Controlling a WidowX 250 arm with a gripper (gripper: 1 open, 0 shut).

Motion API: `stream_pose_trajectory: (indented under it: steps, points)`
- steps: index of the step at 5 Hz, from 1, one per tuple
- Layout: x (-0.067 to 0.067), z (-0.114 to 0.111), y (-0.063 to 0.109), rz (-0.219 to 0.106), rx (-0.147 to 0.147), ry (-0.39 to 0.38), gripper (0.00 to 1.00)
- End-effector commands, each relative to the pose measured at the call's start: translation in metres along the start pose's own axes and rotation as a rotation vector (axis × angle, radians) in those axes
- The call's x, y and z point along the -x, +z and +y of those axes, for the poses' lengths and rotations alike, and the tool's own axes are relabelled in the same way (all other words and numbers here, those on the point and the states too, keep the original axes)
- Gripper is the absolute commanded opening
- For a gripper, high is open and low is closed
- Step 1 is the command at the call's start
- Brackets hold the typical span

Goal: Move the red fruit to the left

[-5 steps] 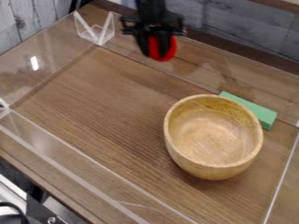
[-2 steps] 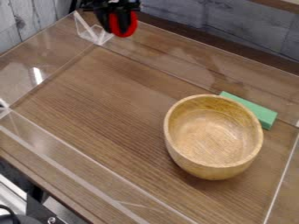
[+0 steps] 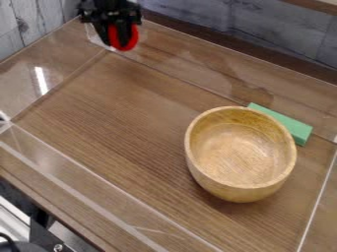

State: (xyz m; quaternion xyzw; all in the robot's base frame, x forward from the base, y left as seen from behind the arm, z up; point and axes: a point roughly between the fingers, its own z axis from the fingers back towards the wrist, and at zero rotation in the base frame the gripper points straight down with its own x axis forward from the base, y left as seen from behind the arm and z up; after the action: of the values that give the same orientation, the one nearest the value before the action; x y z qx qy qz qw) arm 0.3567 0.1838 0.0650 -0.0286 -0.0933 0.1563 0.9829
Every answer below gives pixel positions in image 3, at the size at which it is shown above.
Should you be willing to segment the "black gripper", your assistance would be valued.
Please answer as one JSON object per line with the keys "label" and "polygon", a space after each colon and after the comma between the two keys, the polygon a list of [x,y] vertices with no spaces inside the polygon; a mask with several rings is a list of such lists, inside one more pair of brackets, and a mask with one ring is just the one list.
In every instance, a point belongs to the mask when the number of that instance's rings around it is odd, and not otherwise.
{"label": "black gripper", "polygon": [[78,13],[83,23],[94,23],[97,34],[106,45],[111,45],[106,23],[117,23],[119,48],[134,48],[137,25],[142,23],[137,0],[81,0]]}

